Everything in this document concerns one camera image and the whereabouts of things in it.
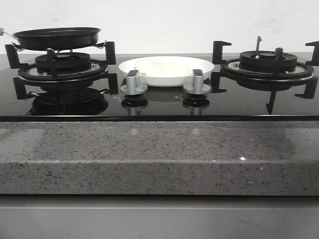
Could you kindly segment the silver stove knob right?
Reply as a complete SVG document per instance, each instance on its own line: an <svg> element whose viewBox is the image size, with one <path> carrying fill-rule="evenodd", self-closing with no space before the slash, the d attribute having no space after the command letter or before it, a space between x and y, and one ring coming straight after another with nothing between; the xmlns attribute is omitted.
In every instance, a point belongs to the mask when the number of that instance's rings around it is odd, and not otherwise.
<svg viewBox="0 0 319 239"><path fill-rule="evenodd" d="M183 90L193 95L205 95L210 93L212 88L204 83L202 70L193 69L192 82L183 85Z"/></svg>

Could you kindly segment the black pan support right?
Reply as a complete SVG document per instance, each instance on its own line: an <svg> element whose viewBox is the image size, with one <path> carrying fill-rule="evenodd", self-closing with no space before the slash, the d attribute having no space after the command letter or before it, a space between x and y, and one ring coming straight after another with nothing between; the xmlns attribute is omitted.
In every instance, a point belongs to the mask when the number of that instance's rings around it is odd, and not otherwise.
<svg viewBox="0 0 319 239"><path fill-rule="evenodd" d="M260 50L261 36L257 36L256 49ZM232 45L230 42L214 41L212 63L221 66L221 72L228 78L231 78L239 85L249 89L271 91L275 94L277 91L284 91L292 86L305 85L303 94L296 94L296 97L303 99L312 99L315 96L318 77L315 75L315 66L319 65L319 42L309 42L306 46L314 48L312 59L302 63L298 61L295 70L292 72L285 71L280 73L280 63L282 54L285 53L283 48L278 47L274 51L277 54L277 67L271 73L262 73L245 70L239 67L239 57L236 59L224 60L223 47Z"/></svg>

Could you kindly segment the black frying pan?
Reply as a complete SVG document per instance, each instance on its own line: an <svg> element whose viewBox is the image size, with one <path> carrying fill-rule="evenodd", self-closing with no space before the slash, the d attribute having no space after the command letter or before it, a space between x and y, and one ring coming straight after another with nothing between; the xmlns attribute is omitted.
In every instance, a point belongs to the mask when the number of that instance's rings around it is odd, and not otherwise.
<svg viewBox="0 0 319 239"><path fill-rule="evenodd" d="M96 27L61 27L20 31L12 36L27 50L70 50L95 45L100 31Z"/></svg>

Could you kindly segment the fried egg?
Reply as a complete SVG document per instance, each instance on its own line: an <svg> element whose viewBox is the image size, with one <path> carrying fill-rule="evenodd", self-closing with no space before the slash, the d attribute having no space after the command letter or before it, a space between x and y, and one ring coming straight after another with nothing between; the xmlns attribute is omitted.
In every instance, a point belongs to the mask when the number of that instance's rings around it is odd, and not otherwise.
<svg viewBox="0 0 319 239"><path fill-rule="evenodd" d="M146 76L178 77L190 75L190 70L179 63L156 58L138 61L134 68Z"/></svg>

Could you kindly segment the black glass cooktop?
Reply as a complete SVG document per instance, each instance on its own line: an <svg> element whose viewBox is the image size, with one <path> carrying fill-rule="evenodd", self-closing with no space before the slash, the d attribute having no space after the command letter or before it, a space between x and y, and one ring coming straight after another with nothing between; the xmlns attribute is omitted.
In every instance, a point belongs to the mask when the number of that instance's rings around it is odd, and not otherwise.
<svg viewBox="0 0 319 239"><path fill-rule="evenodd" d="M309 121L319 119L319 80L293 85L254 84L215 68L205 81L206 96L181 87L149 87L139 96L120 92L125 83L117 65L103 78L50 92L24 82L0 57L1 121Z"/></svg>

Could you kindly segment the black gas burner left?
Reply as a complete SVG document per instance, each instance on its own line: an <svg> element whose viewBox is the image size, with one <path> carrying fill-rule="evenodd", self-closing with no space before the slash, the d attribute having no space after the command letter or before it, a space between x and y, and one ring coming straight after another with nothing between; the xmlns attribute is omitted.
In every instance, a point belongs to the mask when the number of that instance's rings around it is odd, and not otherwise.
<svg viewBox="0 0 319 239"><path fill-rule="evenodd" d="M91 58L87 53L66 52L53 57L54 66L58 74L71 74L89 70ZM48 55L40 55L35 58L38 73L51 74Z"/></svg>

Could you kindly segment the black pan support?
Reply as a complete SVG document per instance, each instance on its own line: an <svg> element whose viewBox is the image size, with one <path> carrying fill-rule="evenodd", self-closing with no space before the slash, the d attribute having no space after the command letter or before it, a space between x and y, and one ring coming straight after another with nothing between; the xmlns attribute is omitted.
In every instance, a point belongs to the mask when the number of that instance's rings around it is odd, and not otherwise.
<svg viewBox="0 0 319 239"><path fill-rule="evenodd" d="M257 36L256 49L260 50L261 36ZM292 86L305 85L303 94L296 94L296 97L303 99L312 99L315 96L318 77L315 75L315 66L319 65L319 42L309 42L306 46L314 48L312 59L302 63L298 61L295 70L292 72L285 71L280 73L280 63L282 54L285 53L283 48L278 47L274 51L277 54L277 67L271 73L262 73L245 70L239 67L239 57L236 59L224 60L223 47L232 45L230 42L214 41L212 63L221 66L221 72L228 78L231 78L239 85L249 89L271 91L275 94L277 91L284 91Z"/></svg>
<svg viewBox="0 0 319 239"><path fill-rule="evenodd" d="M38 97L41 93L26 92L25 86L41 87L46 92L72 92L77 91L93 84L94 81L103 78L108 79L109 87L105 90L98 91L98 94L113 95L118 93L117 78L113 74L109 74L108 67L116 64L115 43L108 42L105 49L105 60L97 60L91 58L91 68L86 71L58 74L54 66L53 57L60 52L55 52L48 48L46 54L49 58L49 67L51 74L38 73L35 63L20 63L18 52L10 44L5 45L6 54L9 65L12 69L18 70L18 77L13 78L16 96L19 100L27 100L29 98Z"/></svg>

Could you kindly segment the black gas burner right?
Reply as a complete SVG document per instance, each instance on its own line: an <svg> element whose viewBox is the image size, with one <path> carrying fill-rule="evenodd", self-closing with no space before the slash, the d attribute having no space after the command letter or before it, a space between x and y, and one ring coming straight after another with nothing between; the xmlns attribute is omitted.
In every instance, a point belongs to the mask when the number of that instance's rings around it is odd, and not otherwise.
<svg viewBox="0 0 319 239"><path fill-rule="evenodd" d="M271 73L277 67L275 51L245 51L240 53L239 67L249 71ZM297 65L297 56L283 53L280 63L280 73L292 72Z"/></svg>

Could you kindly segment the black pan support left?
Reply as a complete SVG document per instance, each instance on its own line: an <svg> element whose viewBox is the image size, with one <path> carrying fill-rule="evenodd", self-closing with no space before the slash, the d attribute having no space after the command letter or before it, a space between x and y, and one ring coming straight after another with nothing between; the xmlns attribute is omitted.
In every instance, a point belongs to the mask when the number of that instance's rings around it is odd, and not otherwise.
<svg viewBox="0 0 319 239"><path fill-rule="evenodd" d="M46 54L49 58L49 67L51 74L38 73L35 63L20 63L18 52L10 44L5 45L6 54L9 65L12 69L18 70L18 77L13 78L16 96L19 100L27 100L29 98L38 97L41 93L26 92L25 86L41 87L46 92L72 92L77 91L93 84L94 81L103 78L108 79L109 87L105 90L98 91L98 94L113 95L118 93L117 78L113 74L109 74L108 67L116 64L115 43L108 42L105 49L105 60L97 60L91 58L91 68L86 71L58 74L54 66L53 57L60 52L55 52L48 48Z"/></svg>

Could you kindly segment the silver stove knob left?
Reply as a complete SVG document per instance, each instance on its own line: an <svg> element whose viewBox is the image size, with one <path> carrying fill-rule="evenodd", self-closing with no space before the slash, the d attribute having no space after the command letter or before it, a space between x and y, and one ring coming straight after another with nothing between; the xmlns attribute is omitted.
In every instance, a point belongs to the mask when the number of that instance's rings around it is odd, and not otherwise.
<svg viewBox="0 0 319 239"><path fill-rule="evenodd" d="M120 87L120 90L125 95L140 95L148 90L147 85L140 82L138 70L131 70L126 76L126 84Z"/></svg>

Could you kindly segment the white plate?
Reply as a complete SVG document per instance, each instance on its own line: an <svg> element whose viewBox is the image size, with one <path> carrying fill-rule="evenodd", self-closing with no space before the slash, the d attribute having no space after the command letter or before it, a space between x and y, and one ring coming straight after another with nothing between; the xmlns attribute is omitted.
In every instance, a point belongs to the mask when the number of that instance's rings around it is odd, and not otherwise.
<svg viewBox="0 0 319 239"><path fill-rule="evenodd" d="M181 56L153 56L125 61L119 65L122 75L131 70L138 70L140 82L152 87L178 87L192 81L194 69L199 69L205 79L214 69L213 63Z"/></svg>

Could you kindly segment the silver stove knob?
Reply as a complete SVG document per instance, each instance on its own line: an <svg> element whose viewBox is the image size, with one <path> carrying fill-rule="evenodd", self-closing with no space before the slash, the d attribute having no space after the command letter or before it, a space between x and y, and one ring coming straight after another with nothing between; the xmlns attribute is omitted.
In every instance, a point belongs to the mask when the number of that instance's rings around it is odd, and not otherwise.
<svg viewBox="0 0 319 239"><path fill-rule="evenodd" d="M120 90L125 95L140 95L148 90L147 85L140 82L138 70L131 70L126 76L126 84L120 87Z"/></svg>
<svg viewBox="0 0 319 239"><path fill-rule="evenodd" d="M212 88L204 83L202 70L193 69L192 82L183 85L183 90L193 95L205 95L210 93Z"/></svg>

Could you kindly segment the black gas burner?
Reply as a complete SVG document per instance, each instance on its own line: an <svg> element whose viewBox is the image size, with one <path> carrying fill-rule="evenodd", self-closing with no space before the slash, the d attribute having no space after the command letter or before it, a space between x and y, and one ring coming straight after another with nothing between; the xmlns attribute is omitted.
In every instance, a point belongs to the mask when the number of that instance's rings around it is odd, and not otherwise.
<svg viewBox="0 0 319 239"><path fill-rule="evenodd" d="M245 51L240 53L239 67L249 71L271 73L277 67L275 51ZM297 56L283 53L280 63L280 73L292 72L297 65Z"/></svg>
<svg viewBox="0 0 319 239"><path fill-rule="evenodd" d="M91 58L87 53L66 52L53 57L54 66L58 74L71 74L89 70ZM35 58L38 73L51 74L48 55L40 55Z"/></svg>

